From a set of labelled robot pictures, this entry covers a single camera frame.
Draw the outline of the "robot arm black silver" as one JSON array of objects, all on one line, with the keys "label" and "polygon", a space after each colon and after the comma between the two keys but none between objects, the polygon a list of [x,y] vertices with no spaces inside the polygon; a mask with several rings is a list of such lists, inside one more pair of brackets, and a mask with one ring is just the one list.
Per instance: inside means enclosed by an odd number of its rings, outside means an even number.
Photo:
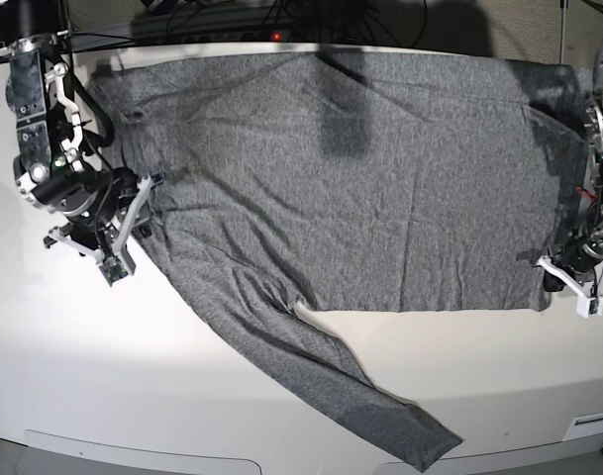
[{"label": "robot arm black silver", "polygon": [[9,62],[6,101],[16,118],[16,186],[38,209],[59,212],[61,235],[114,255],[118,238],[151,236],[144,180],[100,157],[115,139],[111,118],[74,72],[64,1],[0,1],[0,57]]},{"label": "robot arm black silver", "polygon": [[520,63],[512,70],[528,100],[533,135],[559,181],[552,271],[544,288],[570,284],[600,294],[603,280],[603,43],[590,70]]}]

